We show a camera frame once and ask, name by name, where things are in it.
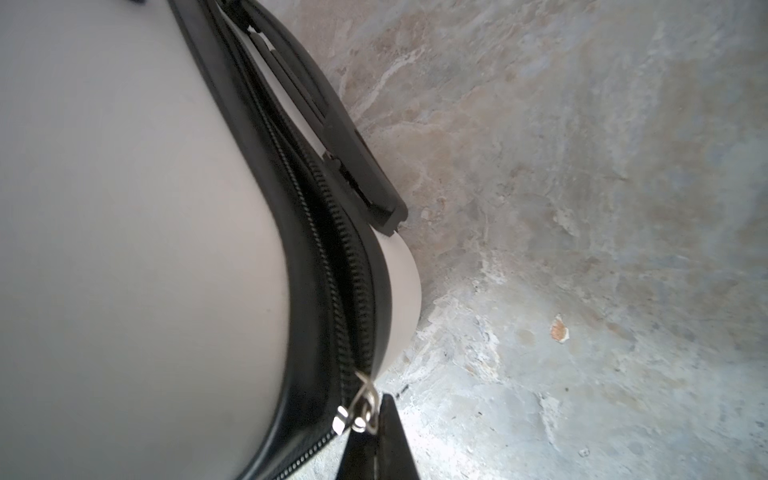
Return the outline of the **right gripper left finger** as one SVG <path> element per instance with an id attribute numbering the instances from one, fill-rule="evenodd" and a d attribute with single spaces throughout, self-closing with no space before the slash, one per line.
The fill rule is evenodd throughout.
<path id="1" fill-rule="evenodd" d="M 375 480 L 377 447 L 376 435 L 352 431 L 339 464 L 336 480 Z"/>

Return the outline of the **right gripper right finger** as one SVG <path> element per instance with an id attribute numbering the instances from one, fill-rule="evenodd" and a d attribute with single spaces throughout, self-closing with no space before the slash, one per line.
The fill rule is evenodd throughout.
<path id="1" fill-rule="evenodd" d="M 377 438 L 377 479 L 420 479 L 395 399 L 390 394 L 382 398 Z"/>

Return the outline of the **black and white suitcase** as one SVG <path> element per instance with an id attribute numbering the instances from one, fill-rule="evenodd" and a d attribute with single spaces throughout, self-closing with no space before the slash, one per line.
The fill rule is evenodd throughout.
<path id="1" fill-rule="evenodd" d="M 376 435 L 407 207 L 257 1 L 1 5 L 1 475 L 287 479 Z"/>

